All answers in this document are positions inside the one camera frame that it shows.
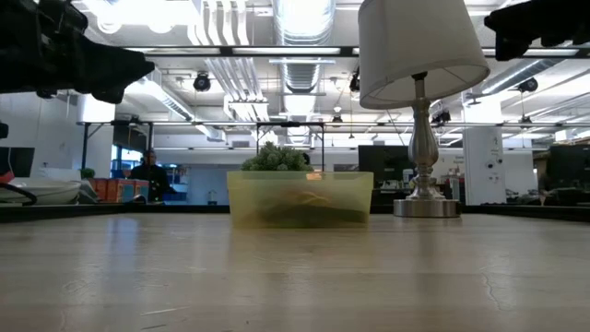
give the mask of yellow plastic bin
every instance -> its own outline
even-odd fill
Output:
[[[322,228],[365,225],[370,172],[228,172],[236,227]]]

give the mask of ceiling duct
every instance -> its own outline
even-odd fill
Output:
[[[517,65],[488,79],[481,86],[483,95],[494,95],[506,89],[515,87],[560,63],[564,59],[523,60]]]
[[[330,42],[336,0],[273,0],[273,8],[277,44],[321,46]],[[281,66],[284,92],[296,94],[284,97],[285,109],[290,116],[309,115],[313,111],[316,97],[297,94],[317,91],[320,72],[320,65],[290,63]],[[290,129],[289,135],[293,143],[305,142],[300,129]]]
[[[153,72],[135,82],[130,89],[139,89],[142,92],[158,99],[166,108],[181,116],[187,122],[203,121],[195,117],[193,110],[174,92],[162,85],[162,74],[156,68]],[[222,130],[210,126],[196,125],[196,129],[206,135],[211,142],[225,142],[226,134]]]

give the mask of security camera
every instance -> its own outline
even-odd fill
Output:
[[[196,75],[195,83],[193,83],[193,87],[198,92],[207,92],[211,89],[211,80],[209,79],[208,72],[199,72]]]

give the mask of wooden table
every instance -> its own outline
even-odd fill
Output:
[[[243,230],[229,216],[0,225],[0,330],[588,331],[590,224],[376,216]]]

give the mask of lamp base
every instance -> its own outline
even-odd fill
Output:
[[[401,218],[458,218],[459,201],[399,199],[394,201],[394,215]]]

